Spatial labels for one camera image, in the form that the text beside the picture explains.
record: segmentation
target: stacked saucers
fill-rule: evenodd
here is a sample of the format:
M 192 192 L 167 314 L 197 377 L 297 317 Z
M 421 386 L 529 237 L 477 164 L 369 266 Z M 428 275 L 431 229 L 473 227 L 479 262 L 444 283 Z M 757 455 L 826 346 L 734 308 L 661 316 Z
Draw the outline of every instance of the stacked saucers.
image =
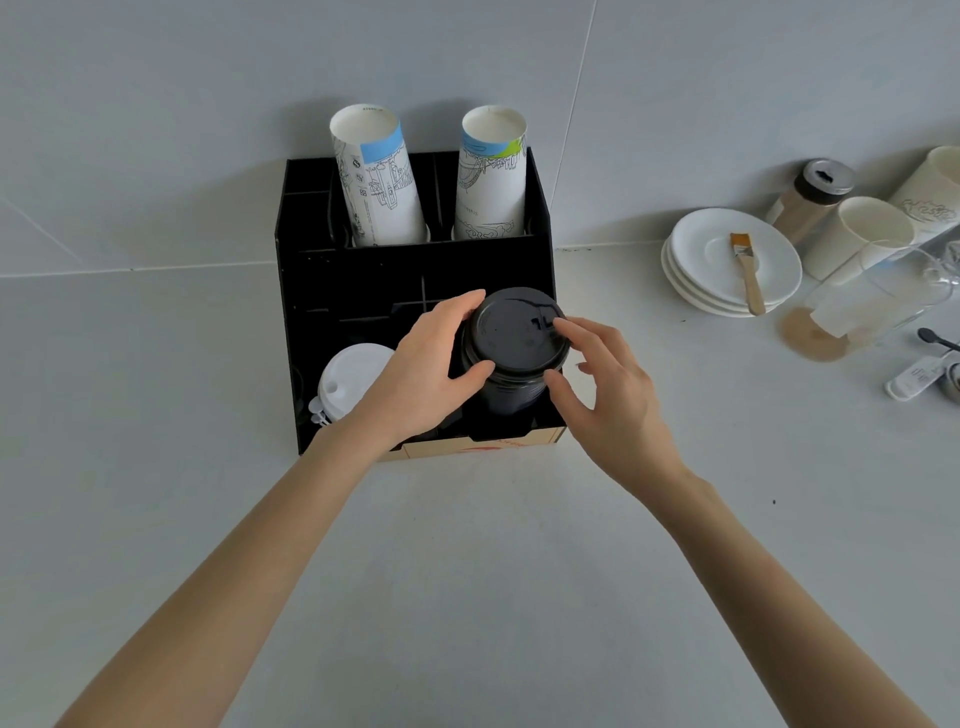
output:
M 750 235 L 756 279 L 767 311 L 773 310 L 800 287 L 804 276 L 800 257 L 776 228 L 735 209 L 698 209 L 677 223 L 660 252 L 667 280 L 687 303 L 701 311 L 750 318 L 743 269 L 733 256 L 731 232 Z

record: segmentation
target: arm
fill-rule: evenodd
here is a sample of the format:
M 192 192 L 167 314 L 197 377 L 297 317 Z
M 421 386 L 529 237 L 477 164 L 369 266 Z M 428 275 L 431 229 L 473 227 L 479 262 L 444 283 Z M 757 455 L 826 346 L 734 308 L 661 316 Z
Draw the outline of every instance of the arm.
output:
M 586 408 L 547 372 L 550 394 L 590 458 L 663 524 L 793 728 L 929 728 L 933 723 L 691 473 L 660 418 L 650 377 L 620 332 L 557 319 L 593 376 Z
M 93 679 L 58 726 L 217 725 L 307 562 L 371 464 L 435 427 L 483 386 L 493 364 L 447 369 L 473 291 L 423 314 L 380 378 Z

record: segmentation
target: shaker jar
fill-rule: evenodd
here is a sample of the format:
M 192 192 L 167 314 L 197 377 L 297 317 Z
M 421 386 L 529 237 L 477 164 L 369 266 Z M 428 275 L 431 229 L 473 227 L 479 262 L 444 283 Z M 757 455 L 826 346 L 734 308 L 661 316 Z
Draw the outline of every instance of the shaker jar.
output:
M 504 288 L 490 294 L 463 326 L 460 358 L 464 370 L 489 359 L 493 374 L 479 399 L 494 415 L 529 407 L 546 384 L 543 372 L 560 369 L 570 342 L 553 326 L 563 317 L 552 298 L 535 288 Z
M 835 159 L 812 159 L 780 195 L 766 221 L 794 245 L 853 190 L 853 170 Z

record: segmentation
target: spoon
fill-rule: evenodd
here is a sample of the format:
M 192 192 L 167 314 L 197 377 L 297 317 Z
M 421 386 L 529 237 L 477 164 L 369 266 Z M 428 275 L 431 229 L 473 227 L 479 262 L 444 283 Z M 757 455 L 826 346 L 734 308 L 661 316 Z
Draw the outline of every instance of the spoon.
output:
M 942 339 L 933 332 L 932 328 L 919 328 L 917 329 L 917 335 L 925 341 L 927 344 L 939 344 L 942 347 L 947 347 L 948 349 L 953 349 L 955 352 L 960 352 L 960 347 L 954 344 L 947 339 Z

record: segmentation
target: blue label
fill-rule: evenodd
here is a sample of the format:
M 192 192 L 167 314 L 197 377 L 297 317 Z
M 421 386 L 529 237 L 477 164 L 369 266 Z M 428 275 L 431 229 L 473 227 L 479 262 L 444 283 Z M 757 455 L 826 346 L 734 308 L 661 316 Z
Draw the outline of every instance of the blue label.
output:
M 370 144 L 361 144 L 360 154 L 363 155 L 364 164 L 373 164 L 394 154 L 401 146 L 403 146 L 403 132 L 397 123 L 396 129 L 387 138 L 372 141 Z
M 467 132 L 464 132 L 464 149 L 478 157 L 500 157 L 512 144 L 516 145 L 516 142 L 480 141 L 479 139 L 474 139 Z

